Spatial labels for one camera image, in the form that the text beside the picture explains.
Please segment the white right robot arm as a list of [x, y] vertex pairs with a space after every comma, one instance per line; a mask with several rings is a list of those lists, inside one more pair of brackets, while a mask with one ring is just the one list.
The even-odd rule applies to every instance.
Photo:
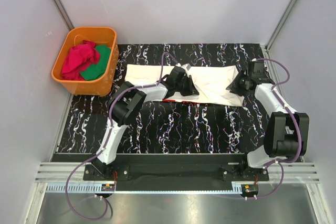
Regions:
[[283, 82], [275, 83], [268, 77], [265, 59], [248, 63], [229, 84], [227, 90], [244, 97], [252, 94], [269, 115], [263, 146], [246, 154], [245, 163], [238, 167], [239, 176], [250, 180], [257, 168], [267, 168], [273, 163], [294, 163], [307, 150], [309, 116], [295, 110], [278, 91], [278, 86], [289, 81], [290, 73]]

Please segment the white Coca-Cola t-shirt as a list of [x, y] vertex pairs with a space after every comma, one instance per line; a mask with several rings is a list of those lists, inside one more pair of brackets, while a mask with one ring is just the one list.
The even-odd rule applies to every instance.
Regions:
[[[153, 84], [159, 80], [160, 66], [127, 65], [125, 81], [135, 86]], [[229, 67], [191, 67], [188, 70], [194, 85], [199, 92], [198, 96], [182, 96], [176, 92], [168, 101], [212, 103], [227, 106], [242, 106], [244, 98], [229, 92], [226, 88], [238, 75], [235, 66]]]

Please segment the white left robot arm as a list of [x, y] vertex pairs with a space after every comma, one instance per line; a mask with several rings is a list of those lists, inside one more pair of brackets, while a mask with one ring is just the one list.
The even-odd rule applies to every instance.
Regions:
[[183, 97], [198, 96], [192, 76], [188, 73], [189, 64], [175, 66], [169, 74], [161, 75], [153, 84], [133, 85], [126, 81], [113, 95], [108, 106], [107, 129], [100, 148], [91, 161], [95, 174], [103, 180], [113, 175], [112, 163], [116, 159], [121, 138], [135, 120], [143, 104], [154, 100], [165, 100], [179, 93]]

